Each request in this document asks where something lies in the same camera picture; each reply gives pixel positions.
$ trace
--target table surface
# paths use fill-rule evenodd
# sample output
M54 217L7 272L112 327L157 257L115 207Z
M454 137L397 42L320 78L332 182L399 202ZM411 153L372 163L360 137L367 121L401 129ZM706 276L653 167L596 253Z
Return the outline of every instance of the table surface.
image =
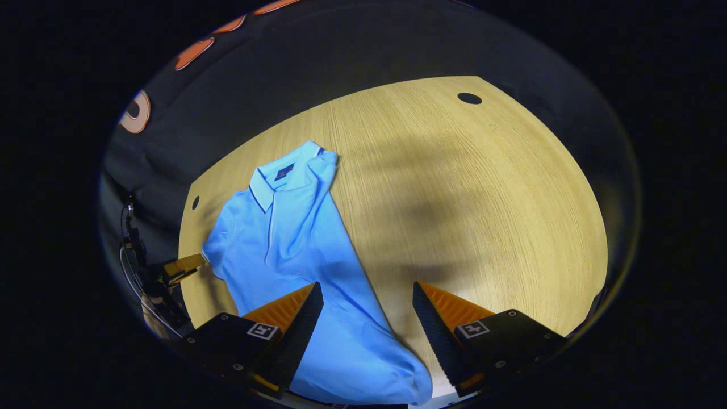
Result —
M463 102L461 92L482 102ZM454 387L411 307L415 280L494 312L519 309L561 335L586 317L607 262L593 191L543 123L476 76L364 90L252 138L192 183L179 257L201 251L256 167L307 139L339 154L333 200L393 331L429 369L434 397ZM207 264L182 293L195 327L237 312Z

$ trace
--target shirt sleeve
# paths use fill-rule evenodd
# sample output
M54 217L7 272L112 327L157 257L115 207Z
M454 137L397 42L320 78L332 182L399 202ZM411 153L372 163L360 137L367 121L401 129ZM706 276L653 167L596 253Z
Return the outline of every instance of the shirt sleeve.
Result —
M231 220L228 213L228 206L225 205L222 207L222 212L217 218L217 222L215 222L212 232L209 234L209 237L207 237L207 241L205 241L202 245L202 255L212 266L212 273L214 276L221 280L225 280L222 262L225 257L225 250L228 246L228 238L231 236L234 229L234 225L230 224Z

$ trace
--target shirt collar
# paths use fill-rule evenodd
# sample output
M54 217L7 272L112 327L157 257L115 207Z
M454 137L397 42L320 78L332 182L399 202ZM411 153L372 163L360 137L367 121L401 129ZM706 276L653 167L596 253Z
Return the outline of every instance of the shirt collar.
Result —
M319 153L321 153L321 150L323 150L322 147L318 146L311 140L307 140L300 147L280 159L276 159L268 164L255 168L255 171L252 173L252 178L250 179L250 192L252 192L252 197L264 213L266 213L268 209L270 209L270 206L273 205L273 195L275 194L275 190L270 187L270 184L265 180L265 176L272 172L277 172L289 164L295 164L295 166L293 166L293 170L289 173L288 177L290 177L290 174L299 171L300 164L306 163L315 158Z

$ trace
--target polo shirt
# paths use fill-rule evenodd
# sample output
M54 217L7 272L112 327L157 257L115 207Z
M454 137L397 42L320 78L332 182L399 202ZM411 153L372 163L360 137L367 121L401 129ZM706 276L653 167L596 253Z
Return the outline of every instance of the polo shirt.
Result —
M394 338L329 193L337 157L309 140L258 167L202 253L240 315L321 283L324 306L291 391L326 403L420 405L432 395L429 373Z

